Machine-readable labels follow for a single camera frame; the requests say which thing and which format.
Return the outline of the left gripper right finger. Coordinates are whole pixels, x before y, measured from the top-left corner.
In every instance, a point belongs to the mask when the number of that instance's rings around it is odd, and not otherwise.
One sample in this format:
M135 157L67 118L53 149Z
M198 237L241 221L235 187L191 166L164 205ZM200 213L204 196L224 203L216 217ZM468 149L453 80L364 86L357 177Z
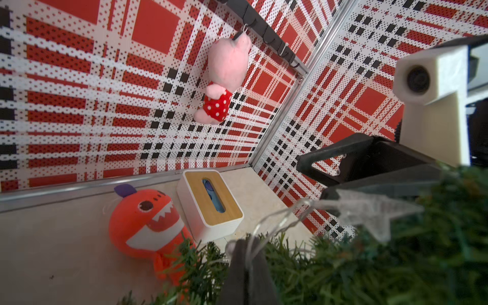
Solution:
M262 250L254 255L251 250L249 266L249 304L281 304L280 298L271 277L266 257Z

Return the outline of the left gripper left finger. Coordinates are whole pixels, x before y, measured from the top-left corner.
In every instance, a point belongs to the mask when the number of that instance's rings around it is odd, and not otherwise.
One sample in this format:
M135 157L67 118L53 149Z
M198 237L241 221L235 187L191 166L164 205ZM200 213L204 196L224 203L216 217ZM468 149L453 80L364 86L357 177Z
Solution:
M231 262L217 304L244 305L249 303L249 274L245 264L247 241L240 239L226 245Z

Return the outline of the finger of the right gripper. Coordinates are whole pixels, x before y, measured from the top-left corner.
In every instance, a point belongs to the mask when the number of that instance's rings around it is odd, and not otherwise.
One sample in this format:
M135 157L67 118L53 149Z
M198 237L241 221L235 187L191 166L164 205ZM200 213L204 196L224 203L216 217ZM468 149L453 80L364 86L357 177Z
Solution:
M402 217L422 211L413 201L438 183L441 169L421 164L388 172L346 169L325 182L319 209L338 217Z
M332 176L316 169L314 164L338 156L339 175ZM330 146L301 155L296 169L301 174L327 187L406 170L414 166L434 165L435 160L394 141L363 133L353 135Z

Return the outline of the clear star string light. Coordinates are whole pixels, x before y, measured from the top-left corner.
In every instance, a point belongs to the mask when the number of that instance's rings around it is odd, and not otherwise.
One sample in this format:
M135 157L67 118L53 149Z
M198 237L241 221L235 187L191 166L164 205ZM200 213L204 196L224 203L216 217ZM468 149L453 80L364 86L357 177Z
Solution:
M359 191L340 189L339 198L335 200L312 200L302 198L291 208L273 212L261 218L245 242L244 266L251 268L252 260L277 234L296 226L314 210L336 210L339 212L338 222L343 226L362 226L378 242L391 240L391 221L402 217L424 212L424 207L405 200L389 198L383 194L368 194ZM254 240L263 224L280 216L280 222L272 227L268 236L254 246Z

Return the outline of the small christmas tree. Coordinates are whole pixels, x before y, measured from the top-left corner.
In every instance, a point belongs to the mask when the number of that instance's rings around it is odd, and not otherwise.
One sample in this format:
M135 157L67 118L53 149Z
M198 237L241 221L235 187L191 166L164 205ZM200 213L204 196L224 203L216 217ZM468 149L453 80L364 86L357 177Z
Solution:
M281 304L486 304L487 170L445 169L417 199L424 212L391 224L391 240L367 230L290 245L273 237L262 249ZM231 259L214 243L184 242L178 285L151 304L217 304Z

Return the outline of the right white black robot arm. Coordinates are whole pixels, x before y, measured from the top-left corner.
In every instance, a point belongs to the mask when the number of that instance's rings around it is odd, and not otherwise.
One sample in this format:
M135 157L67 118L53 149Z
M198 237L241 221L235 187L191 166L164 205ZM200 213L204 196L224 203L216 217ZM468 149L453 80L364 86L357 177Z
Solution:
M404 104L394 140L355 133L298 158L297 170L336 200L345 190L416 198L440 164L487 166L487 36L458 38L396 64Z

